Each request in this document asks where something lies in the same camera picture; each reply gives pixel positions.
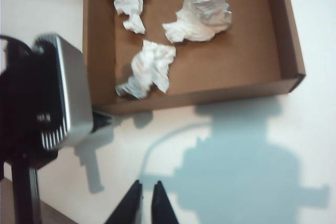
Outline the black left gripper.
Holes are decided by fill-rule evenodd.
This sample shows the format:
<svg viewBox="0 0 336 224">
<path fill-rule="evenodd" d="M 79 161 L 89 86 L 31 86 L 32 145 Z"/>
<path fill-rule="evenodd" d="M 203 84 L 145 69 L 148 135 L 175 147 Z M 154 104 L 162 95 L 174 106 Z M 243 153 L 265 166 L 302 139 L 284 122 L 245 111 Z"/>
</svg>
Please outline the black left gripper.
<svg viewBox="0 0 336 224">
<path fill-rule="evenodd" d="M 2 37 L 7 67 L 1 73 L 1 161 L 26 159 L 42 168 L 58 156 L 69 130 L 66 94 L 55 40 L 32 47 Z"/>
</svg>

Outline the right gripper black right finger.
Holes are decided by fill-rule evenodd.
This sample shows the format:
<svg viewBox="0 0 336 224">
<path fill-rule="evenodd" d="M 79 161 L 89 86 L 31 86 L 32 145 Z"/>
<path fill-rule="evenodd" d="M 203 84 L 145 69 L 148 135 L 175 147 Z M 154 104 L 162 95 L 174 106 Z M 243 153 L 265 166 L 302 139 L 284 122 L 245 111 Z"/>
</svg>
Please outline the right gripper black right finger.
<svg viewBox="0 0 336 224">
<path fill-rule="evenodd" d="M 153 197 L 151 202 L 151 223 L 179 223 L 167 196 L 166 190 L 160 180 L 154 185 L 153 189 Z"/>
</svg>

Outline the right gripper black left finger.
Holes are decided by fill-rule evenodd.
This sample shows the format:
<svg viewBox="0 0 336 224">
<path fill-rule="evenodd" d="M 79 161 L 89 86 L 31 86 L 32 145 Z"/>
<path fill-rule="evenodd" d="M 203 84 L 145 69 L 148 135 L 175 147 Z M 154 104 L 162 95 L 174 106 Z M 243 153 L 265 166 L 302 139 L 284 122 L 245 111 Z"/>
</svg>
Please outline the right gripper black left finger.
<svg viewBox="0 0 336 224">
<path fill-rule="evenodd" d="M 142 221 L 143 189 L 136 180 L 121 199 L 105 223 L 137 224 Z"/>
</svg>

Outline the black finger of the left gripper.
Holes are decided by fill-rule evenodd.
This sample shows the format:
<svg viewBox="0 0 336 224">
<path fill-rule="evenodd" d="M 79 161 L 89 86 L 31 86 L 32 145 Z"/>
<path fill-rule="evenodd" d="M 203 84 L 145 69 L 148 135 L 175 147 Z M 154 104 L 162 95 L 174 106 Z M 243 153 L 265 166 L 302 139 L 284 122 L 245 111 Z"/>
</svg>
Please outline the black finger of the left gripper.
<svg viewBox="0 0 336 224">
<path fill-rule="evenodd" d="M 37 170 L 27 164 L 12 166 L 15 223 L 41 223 Z"/>
<path fill-rule="evenodd" d="M 93 117 L 93 127 L 91 131 L 92 133 L 112 124 L 112 116 L 107 113 L 101 111 L 93 111 L 92 117 Z"/>
</svg>

